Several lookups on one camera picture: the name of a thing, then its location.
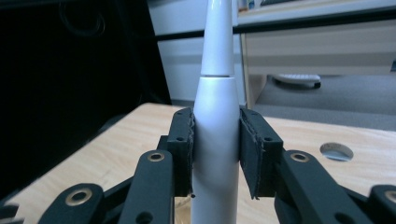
tapered white nozzle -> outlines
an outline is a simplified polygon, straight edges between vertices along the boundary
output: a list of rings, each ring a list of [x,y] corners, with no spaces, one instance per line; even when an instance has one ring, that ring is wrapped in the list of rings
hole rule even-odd
[[[231,0],[208,0],[203,76],[233,76],[233,18]]]

desk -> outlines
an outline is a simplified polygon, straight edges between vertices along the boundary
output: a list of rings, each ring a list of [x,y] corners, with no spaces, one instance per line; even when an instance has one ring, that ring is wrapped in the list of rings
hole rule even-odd
[[[168,135],[173,114],[181,107],[144,104],[99,135],[71,157],[37,179],[10,200],[20,206],[17,217],[37,223],[65,189],[95,183],[104,190],[134,175],[141,154],[155,149]],[[266,118],[284,141],[285,149],[311,153],[333,178],[349,189],[368,195],[376,184],[396,185],[396,133],[312,122]],[[338,142],[354,151],[352,161],[330,161],[319,147]],[[238,223],[278,223],[271,198],[250,200],[243,173],[239,177]]]

